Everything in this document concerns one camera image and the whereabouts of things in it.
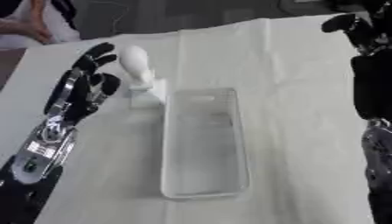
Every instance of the robotic finger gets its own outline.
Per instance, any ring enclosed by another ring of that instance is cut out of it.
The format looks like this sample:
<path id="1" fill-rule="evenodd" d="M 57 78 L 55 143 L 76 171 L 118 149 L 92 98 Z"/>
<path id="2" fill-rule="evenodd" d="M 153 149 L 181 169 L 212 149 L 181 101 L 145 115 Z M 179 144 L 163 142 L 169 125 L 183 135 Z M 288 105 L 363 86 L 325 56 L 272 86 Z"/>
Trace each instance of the robotic finger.
<path id="1" fill-rule="evenodd" d="M 324 32 L 343 31 L 359 56 L 352 58 L 354 106 L 367 120 L 362 137 L 369 203 L 377 224 L 392 223 L 392 8 L 390 0 L 362 0 L 371 23 L 354 14 L 322 25 Z"/>
<path id="2" fill-rule="evenodd" d="M 95 73 L 116 60 L 113 50 L 109 43 L 94 46 L 60 78 L 45 105 L 46 119 L 0 171 L 0 207 L 7 214 L 0 223 L 32 224 L 38 217 L 74 149 L 75 126 L 120 86 L 114 75 Z"/>

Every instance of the human hand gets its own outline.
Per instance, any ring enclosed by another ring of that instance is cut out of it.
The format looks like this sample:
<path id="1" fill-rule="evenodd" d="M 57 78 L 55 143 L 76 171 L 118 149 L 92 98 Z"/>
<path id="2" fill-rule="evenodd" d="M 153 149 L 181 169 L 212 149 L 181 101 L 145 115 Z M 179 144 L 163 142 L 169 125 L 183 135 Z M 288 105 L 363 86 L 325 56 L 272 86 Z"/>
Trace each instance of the human hand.
<path id="1" fill-rule="evenodd" d="M 46 25 L 40 22 L 30 22 L 18 24 L 21 33 L 29 38 L 47 45 L 51 43 L 52 34 L 48 31 Z"/>

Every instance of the clear plastic container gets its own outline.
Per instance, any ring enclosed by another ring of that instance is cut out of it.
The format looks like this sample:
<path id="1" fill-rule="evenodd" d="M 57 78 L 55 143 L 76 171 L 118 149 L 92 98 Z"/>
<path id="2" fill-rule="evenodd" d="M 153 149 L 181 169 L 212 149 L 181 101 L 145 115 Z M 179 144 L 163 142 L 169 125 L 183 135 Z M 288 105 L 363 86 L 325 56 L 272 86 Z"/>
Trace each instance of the clear plastic container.
<path id="1" fill-rule="evenodd" d="M 171 199 L 236 195 L 249 187 L 236 92 L 178 91 L 166 109 L 161 190 Z"/>

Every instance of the person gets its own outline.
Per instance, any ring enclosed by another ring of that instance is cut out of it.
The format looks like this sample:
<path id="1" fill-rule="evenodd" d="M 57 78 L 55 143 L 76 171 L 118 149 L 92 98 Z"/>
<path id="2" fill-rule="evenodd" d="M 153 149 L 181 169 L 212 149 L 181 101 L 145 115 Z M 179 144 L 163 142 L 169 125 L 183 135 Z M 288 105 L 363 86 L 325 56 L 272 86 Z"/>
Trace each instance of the person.
<path id="1" fill-rule="evenodd" d="M 80 40 L 69 0 L 6 0 L 0 3 L 0 50 Z"/>

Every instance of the cable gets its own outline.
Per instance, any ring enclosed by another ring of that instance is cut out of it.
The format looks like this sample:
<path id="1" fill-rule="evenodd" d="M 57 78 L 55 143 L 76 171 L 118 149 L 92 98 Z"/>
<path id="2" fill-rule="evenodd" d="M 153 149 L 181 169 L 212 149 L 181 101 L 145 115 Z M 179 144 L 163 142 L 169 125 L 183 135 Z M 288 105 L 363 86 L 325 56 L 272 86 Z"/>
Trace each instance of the cable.
<path id="1" fill-rule="evenodd" d="M 119 34 L 119 32 L 117 30 L 117 24 L 130 12 L 130 7 L 128 5 L 121 4 L 121 3 L 113 3 L 113 2 L 105 2 L 105 1 L 89 1 L 89 3 L 92 3 L 92 4 L 113 4 L 113 5 L 120 6 L 125 9 L 124 13 L 121 14 L 118 18 L 116 18 L 112 24 L 112 36 Z"/>
<path id="2" fill-rule="evenodd" d="M 289 16 L 289 17 L 299 17 L 299 16 L 300 16 L 300 15 L 294 14 L 294 13 L 292 13 L 292 12 L 286 10 L 286 9 L 282 6 L 282 0 L 278 0 L 278 1 L 277 1 L 276 7 L 277 7 L 283 14 L 285 14 L 286 16 Z"/>

